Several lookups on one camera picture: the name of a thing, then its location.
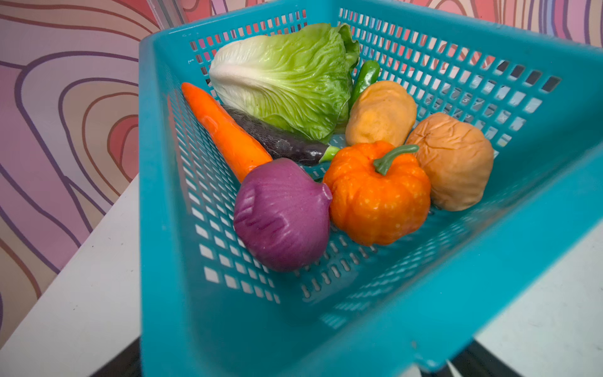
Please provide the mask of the small orange pumpkin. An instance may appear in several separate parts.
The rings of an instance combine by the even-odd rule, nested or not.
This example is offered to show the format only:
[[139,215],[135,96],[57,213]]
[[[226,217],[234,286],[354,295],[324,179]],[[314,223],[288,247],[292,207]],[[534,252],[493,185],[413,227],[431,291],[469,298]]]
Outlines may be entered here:
[[334,225],[364,246],[389,245],[418,230],[430,211],[431,184],[417,145],[385,141],[341,149],[323,182]]

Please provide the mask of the purple red onion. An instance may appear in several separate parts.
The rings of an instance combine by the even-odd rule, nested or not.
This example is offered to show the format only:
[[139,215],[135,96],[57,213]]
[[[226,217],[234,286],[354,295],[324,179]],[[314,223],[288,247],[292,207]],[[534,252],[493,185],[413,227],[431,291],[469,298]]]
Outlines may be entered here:
[[273,160],[243,180],[234,209],[234,229],[262,265],[290,272],[325,252],[330,232],[331,190],[294,161]]

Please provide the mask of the orange carrot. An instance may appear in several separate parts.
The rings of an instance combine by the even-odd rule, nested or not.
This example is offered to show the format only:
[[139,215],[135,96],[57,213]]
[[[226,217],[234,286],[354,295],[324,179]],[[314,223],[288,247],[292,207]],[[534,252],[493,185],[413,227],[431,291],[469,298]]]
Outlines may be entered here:
[[256,167],[273,161],[210,94],[191,83],[182,84],[182,93],[239,182]]

